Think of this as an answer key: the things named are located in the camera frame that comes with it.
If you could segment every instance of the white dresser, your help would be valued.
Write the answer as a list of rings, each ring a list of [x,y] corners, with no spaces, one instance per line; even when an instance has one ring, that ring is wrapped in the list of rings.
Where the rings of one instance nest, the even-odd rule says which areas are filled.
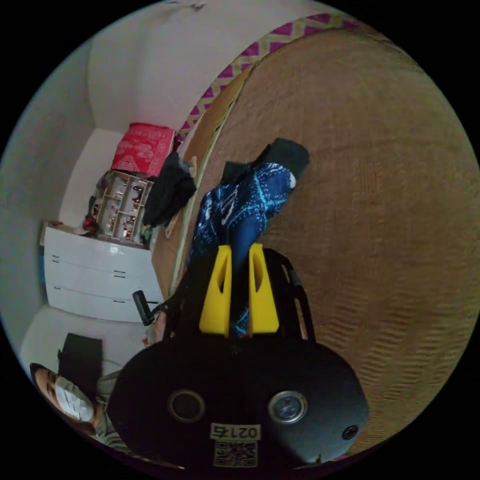
[[[44,270],[48,303],[73,314],[141,322],[133,292],[143,290],[150,308],[163,302],[149,250],[47,227]]]

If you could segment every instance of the qr code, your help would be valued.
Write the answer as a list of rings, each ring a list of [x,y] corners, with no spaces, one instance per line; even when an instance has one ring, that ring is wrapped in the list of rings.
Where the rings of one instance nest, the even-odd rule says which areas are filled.
[[[217,440],[213,466],[255,468],[257,466],[257,442]]]

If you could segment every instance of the face mask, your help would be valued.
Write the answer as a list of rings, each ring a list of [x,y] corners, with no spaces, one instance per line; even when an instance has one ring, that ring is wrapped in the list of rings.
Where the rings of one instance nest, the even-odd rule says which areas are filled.
[[[55,382],[55,393],[60,408],[82,422],[88,422],[94,416],[92,402],[71,381],[59,376]]]

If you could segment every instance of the person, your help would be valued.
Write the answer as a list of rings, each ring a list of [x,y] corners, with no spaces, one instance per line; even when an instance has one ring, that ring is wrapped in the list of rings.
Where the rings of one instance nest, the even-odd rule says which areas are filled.
[[[162,339],[165,321],[166,315],[160,314],[155,325],[155,341]],[[130,457],[164,467],[179,468],[161,459],[153,461],[134,454],[120,438],[107,413],[109,398],[119,374],[120,371],[116,371],[100,377],[96,384],[95,398],[91,398],[77,385],[49,368],[39,363],[30,364],[33,385],[77,433],[94,438]]]

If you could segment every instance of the small shelf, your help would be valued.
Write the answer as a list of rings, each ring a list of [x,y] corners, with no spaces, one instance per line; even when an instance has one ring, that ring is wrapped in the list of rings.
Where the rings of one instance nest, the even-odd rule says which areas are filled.
[[[98,238],[143,248],[142,218],[152,185],[149,180],[114,171],[98,215]]]

